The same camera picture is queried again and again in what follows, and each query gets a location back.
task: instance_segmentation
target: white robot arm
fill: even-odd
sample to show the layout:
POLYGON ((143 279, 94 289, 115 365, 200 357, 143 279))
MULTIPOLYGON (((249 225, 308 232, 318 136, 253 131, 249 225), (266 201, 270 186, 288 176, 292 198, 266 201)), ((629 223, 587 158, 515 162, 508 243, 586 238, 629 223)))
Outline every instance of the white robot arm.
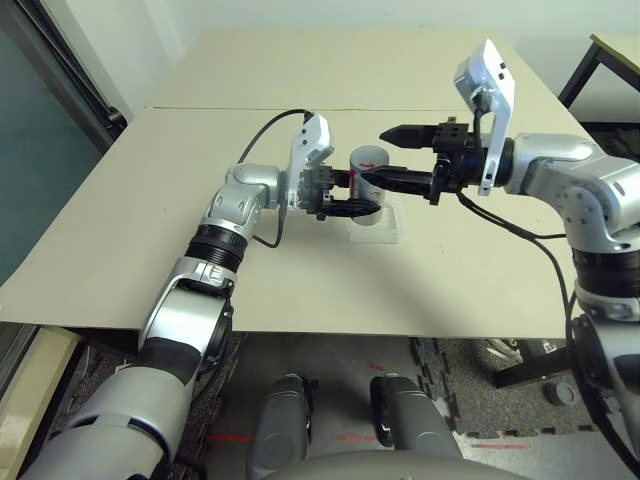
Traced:
MULTIPOLYGON (((474 110, 473 134, 467 133, 467 124, 452 121, 394 127, 380 138, 403 148, 432 148, 438 154, 433 172, 377 167, 363 177, 381 188, 422 195, 431 204, 449 192, 468 206, 461 193, 468 185, 478 185, 480 195, 502 186, 558 212, 573 250, 576 297, 585 312, 573 322, 567 318, 567 341, 578 364, 574 373, 590 413, 599 420, 605 417, 601 400, 589 397, 595 391, 615 395, 640 457, 640 164, 607 155, 573 135, 506 138, 513 78, 489 40, 460 65, 455 84, 474 110), (492 111, 494 127, 484 149, 479 117, 492 111)), ((611 431, 594 422, 603 432, 611 431)), ((619 438, 609 440, 620 454, 619 438)), ((629 452, 622 456, 638 469, 629 452)))

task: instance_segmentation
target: metal table leg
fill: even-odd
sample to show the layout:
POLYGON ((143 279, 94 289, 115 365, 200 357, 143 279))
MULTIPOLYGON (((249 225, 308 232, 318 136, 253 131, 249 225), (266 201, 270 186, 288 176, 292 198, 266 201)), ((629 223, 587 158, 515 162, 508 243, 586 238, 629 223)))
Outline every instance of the metal table leg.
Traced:
POLYGON ((569 368, 568 352, 566 347, 562 347, 546 355, 530 358, 519 365, 494 372, 493 383, 496 388, 509 387, 540 380, 569 368))
POLYGON ((598 54, 601 50, 602 48, 599 45, 596 45, 595 43, 591 44, 591 47, 578 65, 578 68, 573 72, 573 75, 571 75, 571 78, 562 89, 562 92, 558 95, 558 100, 560 100, 560 103, 565 107, 569 108, 582 88, 589 81, 593 72, 595 72, 598 64, 600 63, 598 61, 598 54))

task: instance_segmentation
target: beige table surface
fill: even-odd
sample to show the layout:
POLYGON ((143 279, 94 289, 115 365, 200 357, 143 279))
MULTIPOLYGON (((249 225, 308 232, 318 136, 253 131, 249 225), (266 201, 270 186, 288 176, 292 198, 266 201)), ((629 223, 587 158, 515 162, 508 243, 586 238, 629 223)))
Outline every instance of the beige table surface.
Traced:
MULTIPOLYGON (((386 33, 379 35, 384 44, 386 33)), ((456 35, 439 38, 446 45, 456 35)), ((416 43, 407 48, 414 50, 414 57, 421 51, 416 43)), ((283 78, 293 68, 288 57, 282 53, 282 61, 274 65, 283 78)), ((513 58, 510 62, 517 64, 513 58)), ((451 76, 451 71, 434 69, 425 87, 443 83, 454 90, 451 76)), ((277 83, 264 85, 262 80, 253 79, 256 88, 277 90, 277 83)), ((185 90, 196 90, 188 77, 184 82, 185 90)), ((215 82, 209 88, 215 90, 215 82)), ((516 74, 516 88, 517 102, 527 107, 516 107, 512 135, 526 131, 586 135, 524 66, 516 74)), ((0 289, 0 320, 139 328, 173 262, 184 253, 206 203, 223 182, 225 170, 273 113, 215 108, 143 112, 0 289)), ((336 146, 328 163, 337 168, 346 168, 355 147, 383 145, 377 136, 391 126, 438 123, 449 115, 470 119, 468 111, 454 109, 321 113, 330 122, 336 146)), ((289 118, 270 130, 248 161, 284 168, 298 121, 289 118)), ((433 167, 428 150, 387 148, 393 164, 433 167)), ((346 219, 321 223, 304 214, 288 216, 279 249, 258 244, 247 249, 233 297, 235 328, 563 336, 557 282, 541 252, 473 216, 452 196, 444 196, 438 207, 417 197, 399 198, 399 204, 404 232, 397 245, 350 244, 346 219)), ((533 199, 497 191, 481 204, 539 233, 562 228, 555 212, 533 199)), ((258 233, 271 238, 274 217, 267 213, 272 212, 265 212, 258 233)), ((569 247, 563 240, 549 244, 572 283, 569 247)))
POLYGON ((637 33, 593 33, 591 40, 640 75, 640 35, 637 33))

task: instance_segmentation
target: floor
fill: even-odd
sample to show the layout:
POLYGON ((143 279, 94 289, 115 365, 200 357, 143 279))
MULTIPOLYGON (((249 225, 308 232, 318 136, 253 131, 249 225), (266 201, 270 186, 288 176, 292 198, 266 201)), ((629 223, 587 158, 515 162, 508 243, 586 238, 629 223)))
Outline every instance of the floor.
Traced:
MULTIPOLYGON (((207 437, 209 480, 244 478, 262 399, 289 372, 318 381, 310 457, 384 448, 370 421, 369 381, 388 372, 415 379, 419 372, 407 347, 398 337, 249 335, 207 437)), ((437 405, 446 415, 444 401, 437 405)), ((535 480, 634 478, 596 432, 490 440, 456 434, 456 440, 465 458, 535 480)))

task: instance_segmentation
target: black rubber grip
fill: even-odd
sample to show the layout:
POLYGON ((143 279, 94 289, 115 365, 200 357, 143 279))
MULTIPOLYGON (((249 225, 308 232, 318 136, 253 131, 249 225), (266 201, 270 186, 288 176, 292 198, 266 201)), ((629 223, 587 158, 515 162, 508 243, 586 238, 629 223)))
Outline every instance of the black rubber grip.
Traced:
POLYGON ((578 283, 586 291, 605 297, 640 296, 640 250, 628 253, 573 251, 578 283))
POLYGON ((200 352, 191 345, 167 338, 149 338, 132 367, 149 367, 169 372, 187 384, 200 365, 200 352))
POLYGON ((237 272, 247 249, 247 240, 217 225, 199 225, 185 253, 237 272))

